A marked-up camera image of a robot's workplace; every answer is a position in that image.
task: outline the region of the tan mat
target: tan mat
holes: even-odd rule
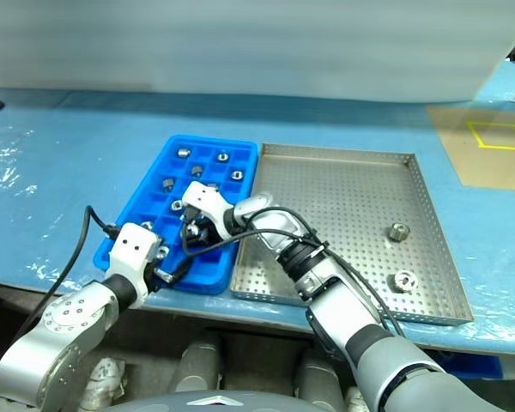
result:
[[[515,190],[515,112],[427,111],[462,185]]]

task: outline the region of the white wall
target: white wall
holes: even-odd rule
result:
[[[515,0],[0,0],[0,86],[467,100]]]

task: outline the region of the metal nut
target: metal nut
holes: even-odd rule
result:
[[[393,279],[394,287],[398,292],[412,292],[418,287],[418,278],[410,270],[399,270]]]
[[[203,175],[203,167],[202,166],[193,166],[191,169],[191,176],[194,178],[200,178]]]
[[[178,150],[178,157],[181,159],[186,159],[191,155],[191,150],[189,148],[181,148]]]
[[[162,180],[162,190],[163,191],[172,191],[174,184],[175,184],[175,179],[164,179],[164,180]]]
[[[174,200],[170,209],[173,212],[179,212],[183,208],[183,203],[180,200]]]
[[[144,221],[139,226],[141,226],[141,227],[143,227],[144,229],[147,229],[147,230],[153,230],[153,222],[152,221]]]
[[[240,170],[235,170],[231,173],[232,180],[242,180],[244,178],[244,174]]]
[[[229,160],[229,154],[227,153],[219,153],[217,155],[217,161],[228,161]]]
[[[393,223],[389,229],[389,237],[396,242],[402,242],[409,234],[410,228],[403,223]]]
[[[159,246],[159,248],[156,251],[156,258],[159,260],[164,259],[166,256],[168,256],[168,253],[170,252],[170,249],[167,248],[167,246]]]

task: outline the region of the gray cylinder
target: gray cylinder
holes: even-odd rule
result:
[[[206,336],[189,345],[179,361],[168,392],[214,391],[220,381],[220,341]]]
[[[343,412],[342,389],[333,367],[309,350],[296,376],[296,396],[330,412]]]

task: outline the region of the gray robot arm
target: gray robot arm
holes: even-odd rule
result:
[[[286,211],[264,211],[274,206],[271,195],[256,195],[232,206],[216,191],[193,182],[183,201],[213,221],[223,239],[248,226],[282,229],[301,238],[310,235]],[[410,340],[381,327],[374,304],[324,252],[324,245],[308,245],[279,233],[258,237],[309,302],[306,316],[318,338],[347,360],[372,412],[501,410],[445,373]]]
[[[0,412],[55,412],[63,406],[82,357],[124,309],[139,307],[147,298],[145,277],[160,243],[143,227],[122,226],[106,279],[54,300],[0,360]]]

